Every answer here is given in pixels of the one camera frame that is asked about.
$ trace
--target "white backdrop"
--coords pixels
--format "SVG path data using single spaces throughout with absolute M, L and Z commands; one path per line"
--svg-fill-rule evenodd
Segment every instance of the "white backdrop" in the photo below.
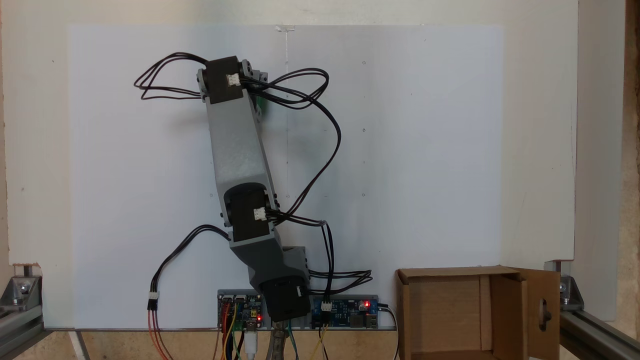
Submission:
M 393 302 L 394 270 L 500 261 L 502 30 L 495 26 L 72 26 L 74 325 L 144 328 L 148 284 L 197 225 L 221 226 L 205 106 L 139 100 L 132 82 L 168 53 L 238 55 L 268 71 L 321 67 L 343 143 L 299 214 L 332 226 L 338 271 L 373 269 L 353 293 Z M 159 77 L 196 88 L 195 64 Z M 314 79 L 290 81 L 311 89 Z M 264 143 L 284 208 L 335 145 L 315 109 L 268 106 Z M 321 234 L 283 225 L 326 269 Z M 220 288 L 248 288 L 226 241 L 203 234 L 163 273 L 163 327 L 211 327 Z

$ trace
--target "circuit board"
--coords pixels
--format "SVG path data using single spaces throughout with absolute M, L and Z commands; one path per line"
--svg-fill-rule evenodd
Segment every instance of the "circuit board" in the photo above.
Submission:
M 226 313 L 227 324 L 234 318 L 234 331 L 246 329 L 247 323 L 254 323 L 256 328 L 262 327 L 262 297 L 257 294 L 218 295 L 218 328 L 222 326 Z
M 322 325 L 322 296 L 313 297 L 311 310 L 311 328 Z M 329 327 L 378 328 L 378 298 L 370 297 L 331 297 L 331 320 Z

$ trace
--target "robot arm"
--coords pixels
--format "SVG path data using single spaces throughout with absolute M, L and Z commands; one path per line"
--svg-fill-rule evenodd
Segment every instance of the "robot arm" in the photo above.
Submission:
M 260 138 L 262 112 L 241 84 L 242 76 L 266 81 L 268 75 L 231 56 L 207 61 L 197 80 L 207 106 L 222 217 L 232 228 L 230 248 L 248 266 L 250 284 L 278 322 L 310 312 L 309 273 L 304 247 L 283 249 L 265 216 L 279 204 Z

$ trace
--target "box handle hole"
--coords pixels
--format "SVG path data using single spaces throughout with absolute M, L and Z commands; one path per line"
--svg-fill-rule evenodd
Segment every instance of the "box handle hole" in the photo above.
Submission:
M 551 313 L 547 310 L 547 301 L 540 299 L 540 306 L 538 311 L 538 327 L 541 331 L 547 331 L 547 322 L 551 321 Z

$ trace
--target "cardboard box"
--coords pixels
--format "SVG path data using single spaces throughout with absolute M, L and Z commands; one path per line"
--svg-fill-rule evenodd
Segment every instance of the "cardboard box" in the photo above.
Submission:
M 559 286 L 505 266 L 400 269 L 400 359 L 558 360 Z

